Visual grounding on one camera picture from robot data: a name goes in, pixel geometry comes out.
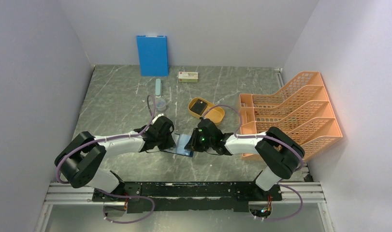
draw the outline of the small cardboard box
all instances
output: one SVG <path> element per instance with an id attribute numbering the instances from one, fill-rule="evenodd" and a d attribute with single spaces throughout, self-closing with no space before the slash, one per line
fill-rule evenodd
<path id="1" fill-rule="evenodd" d="M 177 78 L 179 78 L 179 82 L 197 83 L 199 81 L 199 73 L 198 72 L 178 72 Z"/>

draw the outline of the marble table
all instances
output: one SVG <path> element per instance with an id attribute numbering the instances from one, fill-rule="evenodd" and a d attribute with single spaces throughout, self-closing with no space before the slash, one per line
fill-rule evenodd
<path id="1" fill-rule="evenodd" d="M 178 71 L 199 72 L 198 83 L 179 83 Z M 142 77 L 139 66 L 97 65 L 83 102 L 75 135 L 127 133 L 149 119 L 146 96 L 155 92 L 157 77 Z M 172 66 L 168 77 L 160 77 L 166 115 L 177 133 L 191 134 L 199 122 L 188 112 L 195 97 L 214 104 L 237 105 L 240 93 L 273 94 L 279 87 L 271 68 Z M 219 126 L 223 132 L 237 128 L 237 116 L 225 109 Z M 241 155 L 215 156 L 195 153 L 193 158 L 169 153 L 127 153 L 105 158 L 102 168 L 116 172 L 125 181 L 247 181 L 266 167 L 264 161 L 242 160 Z M 290 181 L 303 181 L 296 172 Z"/>

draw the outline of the white wall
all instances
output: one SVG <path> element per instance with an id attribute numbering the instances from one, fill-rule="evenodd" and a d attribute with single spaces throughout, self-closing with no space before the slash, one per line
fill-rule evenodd
<path id="1" fill-rule="evenodd" d="M 0 232 L 33 231 L 91 72 L 57 1 L 0 1 Z"/>
<path id="2" fill-rule="evenodd" d="M 344 139 L 310 163 L 337 232 L 392 232 L 392 0 L 320 0 L 284 66 L 321 71 Z"/>
<path id="3" fill-rule="evenodd" d="M 94 64 L 139 64 L 136 35 L 173 65 L 282 67 L 319 0 L 60 0 Z"/>

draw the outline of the blue box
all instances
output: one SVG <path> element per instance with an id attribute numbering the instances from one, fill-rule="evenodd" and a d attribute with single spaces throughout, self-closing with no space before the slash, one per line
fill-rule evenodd
<path id="1" fill-rule="evenodd" d="M 168 76 L 167 36 L 136 36 L 142 76 Z"/>

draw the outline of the perforated plastic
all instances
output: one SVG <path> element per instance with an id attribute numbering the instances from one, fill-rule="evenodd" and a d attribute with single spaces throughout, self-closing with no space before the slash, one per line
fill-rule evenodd
<path id="1" fill-rule="evenodd" d="M 242 134 L 278 127 L 303 147 L 304 161 L 342 138 L 319 72 L 301 72 L 273 95 L 240 94 L 239 110 Z"/>

